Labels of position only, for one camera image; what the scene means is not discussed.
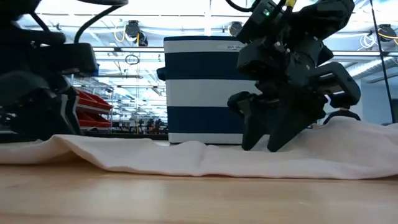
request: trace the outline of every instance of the person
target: person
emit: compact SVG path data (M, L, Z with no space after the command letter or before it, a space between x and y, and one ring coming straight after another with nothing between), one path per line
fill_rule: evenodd
M332 117L334 117L334 116L345 116L345 117L354 118L357 121L360 121L361 118L358 116L358 114L351 112L349 110L350 108L351 108L350 106L344 106L344 107L340 108L340 110L330 113L329 117L323 122L323 125L327 124L329 122L329 120L332 119Z

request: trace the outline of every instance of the white cloth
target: white cloth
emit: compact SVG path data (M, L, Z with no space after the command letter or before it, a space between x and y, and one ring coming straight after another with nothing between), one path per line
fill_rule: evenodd
M0 164L40 164L78 155L105 170L140 174L315 179L398 174L398 129L388 126L336 117L324 128L304 130L279 152L267 152L265 145L246 152L195 141L160 146L150 139L59 135L28 145L0 145Z

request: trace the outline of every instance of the striped box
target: striped box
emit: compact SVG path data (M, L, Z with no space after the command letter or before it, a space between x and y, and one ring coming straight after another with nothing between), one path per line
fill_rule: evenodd
M240 91L259 92L236 69L242 47L233 37L164 39L171 143L241 144L243 119L229 110L227 100Z

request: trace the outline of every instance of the ceiling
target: ceiling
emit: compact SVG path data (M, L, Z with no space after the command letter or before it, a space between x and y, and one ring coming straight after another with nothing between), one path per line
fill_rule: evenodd
M234 0L240 6L250 6L253 0ZM295 10L314 3L314 0L297 1ZM340 32L325 40L332 50L378 50L375 39L368 37L374 28L369 0L355 0L356 8L349 24ZM391 24L398 29L396 16L396 0L374 0L374 8L378 24ZM50 30L63 32L67 41L72 42L76 31L87 20L100 13L107 6L97 6L76 0L42 0L36 13L50 27ZM88 42L94 47L132 47L134 44L127 38L123 39L124 25L128 20L138 20L141 30L146 34L149 47L162 47L166 36L174 35L229 35L225 29L233 21L246 22L250 14L238 12L231 8L225 0L145 0L133 1L110 15L95 22L82 35L80 42ZM40 29L30 16L24 16L19 24L25 29ZM384 50L396 50L392 41L383 43ZM163 53L139 53L141 62L128 65L124 62L123 53L96 53L100 64L100 76L96 80L78 80L78 84L111 85L123 92L121 99L132 98L145 100L145 113L152 116L166 117L165 93L149 88L165 83L157 79L156 69L164 67ZM341 60L344 66L353 64L349 60Z

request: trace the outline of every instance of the table surface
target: table surface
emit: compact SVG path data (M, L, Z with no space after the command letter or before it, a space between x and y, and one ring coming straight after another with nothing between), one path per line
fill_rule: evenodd
M0 166L0 223L397 223L398 178L233 179Z

